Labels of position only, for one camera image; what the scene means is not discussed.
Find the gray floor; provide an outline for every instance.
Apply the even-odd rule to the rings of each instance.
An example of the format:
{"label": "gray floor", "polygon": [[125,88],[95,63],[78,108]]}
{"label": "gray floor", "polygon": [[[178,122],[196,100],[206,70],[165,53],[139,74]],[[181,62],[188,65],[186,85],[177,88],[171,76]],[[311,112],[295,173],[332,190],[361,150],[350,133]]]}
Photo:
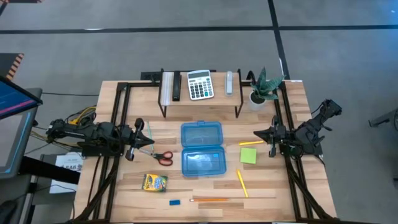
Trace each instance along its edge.
{"label": "gray floor", "polygon": [[[398,24],[398,3],[388,0],[275,0],[280,26]],[[270,26],[267,1],[46,0],[9,4],[0,30],[175,26]],[[337,214],[345,220],[396,223],[398,138],[390,124],[368,119],[398,107],[398,30],[282,31],[291,79],[302,79],[311,109],[333,98],[343,114],[328,124],[326,171]],[[281,74],[273,31],[133,34],[0,35],[1,52],[23,52],[15,82],[45,91],[97,93],[103,80],[136,80],[141,71],[212,68]],[[96,97],[43,96],[37,121],[96,103]],[[30,141],[27,151],[42,142]],[[45,147],[32,154],[61,153]],[[65,221],[38,208],[34,223]],[[46,215],[50,212],[51,220]]]}

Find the blue plastic container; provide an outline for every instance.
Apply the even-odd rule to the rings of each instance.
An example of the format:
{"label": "blue plastic container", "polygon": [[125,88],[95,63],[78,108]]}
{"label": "blue plastic container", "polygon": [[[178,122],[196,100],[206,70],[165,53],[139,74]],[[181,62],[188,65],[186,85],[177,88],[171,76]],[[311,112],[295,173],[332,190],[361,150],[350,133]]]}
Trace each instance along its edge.
{"label": "blue plastic container", "polygon": [[220,122],[197,121],[182,124],[182,174],[185,177],[224,174],[226,162],[222,143],[223,130]]}

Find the white pot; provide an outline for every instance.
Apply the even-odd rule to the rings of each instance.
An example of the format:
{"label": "white pot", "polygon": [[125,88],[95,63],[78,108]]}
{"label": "white pot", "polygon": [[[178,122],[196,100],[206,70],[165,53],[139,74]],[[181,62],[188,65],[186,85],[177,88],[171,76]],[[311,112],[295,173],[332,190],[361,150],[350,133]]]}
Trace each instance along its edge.
{"label": "white pot", "polygon": [[253,102],[251,100],[251,95],[253,93],[254,92],[251,92],[250,95],[249,95],[249,107],[250,107],[250,110],[253,110],[253,111],[262,110],[264,108],[264,105],[266,104],[267,100],[264,100],[264,102],[262,102],[262,103],[255,103],[255,102]]}

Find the green sticky note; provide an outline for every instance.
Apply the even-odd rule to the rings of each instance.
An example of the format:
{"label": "green sticky note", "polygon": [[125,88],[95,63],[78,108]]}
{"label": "green sticky note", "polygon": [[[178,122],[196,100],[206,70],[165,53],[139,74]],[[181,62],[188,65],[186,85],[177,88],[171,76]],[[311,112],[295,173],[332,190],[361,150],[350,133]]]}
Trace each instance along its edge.
{"label": "green sticky note", "polygon": [[241,148],[241,162],[256,164],[257,149]]}

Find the monitor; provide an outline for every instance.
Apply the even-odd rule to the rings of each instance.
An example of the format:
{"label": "monitor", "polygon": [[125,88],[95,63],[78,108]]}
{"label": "monitor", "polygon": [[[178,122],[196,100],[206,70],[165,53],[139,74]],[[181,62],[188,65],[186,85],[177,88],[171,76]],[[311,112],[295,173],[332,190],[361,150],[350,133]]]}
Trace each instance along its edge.
{"label": "monitor", "polygon": [[35,108],[43,101],[5,77],[0,77],[0,119]]}

